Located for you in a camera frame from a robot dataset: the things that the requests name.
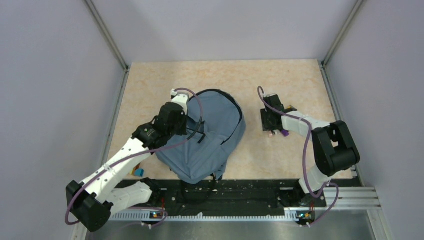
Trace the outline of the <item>blue grey backpack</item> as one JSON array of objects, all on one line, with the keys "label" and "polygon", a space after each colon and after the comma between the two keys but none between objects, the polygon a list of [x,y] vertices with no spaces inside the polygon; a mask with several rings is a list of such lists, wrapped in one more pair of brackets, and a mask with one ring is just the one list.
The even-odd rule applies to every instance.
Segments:
[{"label": "blue grey backpack", "polygon": [[221,178],[230,155],[241,142],[246,121],[240,105],[227,92],[206,89],[188,102],[187,134],[175,135],[168,141],[171,149],[156,153],[156,157],[180,180],[194,185],[208,176]]}]

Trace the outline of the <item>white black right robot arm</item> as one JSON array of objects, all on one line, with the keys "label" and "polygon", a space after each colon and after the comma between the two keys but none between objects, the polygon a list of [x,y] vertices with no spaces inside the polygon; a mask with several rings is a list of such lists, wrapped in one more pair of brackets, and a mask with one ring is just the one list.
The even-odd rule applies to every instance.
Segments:
[{"label": "white black right robot arm", "polygon": [[293,107],[285,108],[278,95],[263,93],[259,98],[265,131],[294,132],[305,137],[302,151],[302,172],[293,200],[307,206],[320,195],[332,177],[360,161],[360,154],[347,124],[328,122],[302,114]]}]

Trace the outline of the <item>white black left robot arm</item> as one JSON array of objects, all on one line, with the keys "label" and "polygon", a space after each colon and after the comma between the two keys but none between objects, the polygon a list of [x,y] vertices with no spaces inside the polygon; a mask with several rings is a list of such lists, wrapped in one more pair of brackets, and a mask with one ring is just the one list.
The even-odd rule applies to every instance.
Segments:
[{"label": "white black left robot arm", "polygon": [[121,150],[92,175],[66,187],[67,209],[65,223],[73,214],[77,223],[90,232],[101,229],[109,218],[139,204],[154,207],[160,202],[160,193],[144,182],[124,188],[117,185],[136,165],[151,155],[169,150],[168,141],[175,135],[185,135],[188,101],[180,97],[167,102],[151,122],[140,125]]}]

